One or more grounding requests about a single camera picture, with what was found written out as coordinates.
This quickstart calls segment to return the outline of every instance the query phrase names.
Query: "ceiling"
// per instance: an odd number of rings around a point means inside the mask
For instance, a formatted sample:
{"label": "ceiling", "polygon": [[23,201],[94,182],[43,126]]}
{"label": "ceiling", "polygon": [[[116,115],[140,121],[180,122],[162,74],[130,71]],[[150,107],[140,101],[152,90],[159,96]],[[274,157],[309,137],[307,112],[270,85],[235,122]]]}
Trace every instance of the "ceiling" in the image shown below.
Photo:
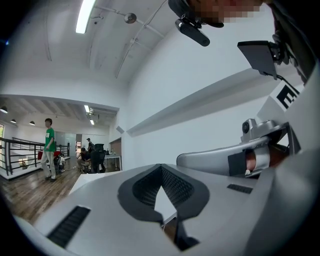
{"label": "ceiling", "polygon": [[90,106],[91,115],[86,113],[84,104],[63,102],[45,98],[31,97],[0,97],[1,106],[6,106],[10,118],[30,115],[43,114],[48,116],[66,117],[68,119],[87,122],[92,119],[97,125],[108,126],[117,111],[103,107]]}
{"label": "ceiling", "polygon": [[[165,0],[96,0],[86,33],[79,34],[76,26],[82,0],[41,3],[21,24],[22,63],[33,59],[81,66],[125,83],[177,19]],[[122,15],[97,7],[134,13],[142,23],[148,21],[151,29],[138,22],[127,24]]]}

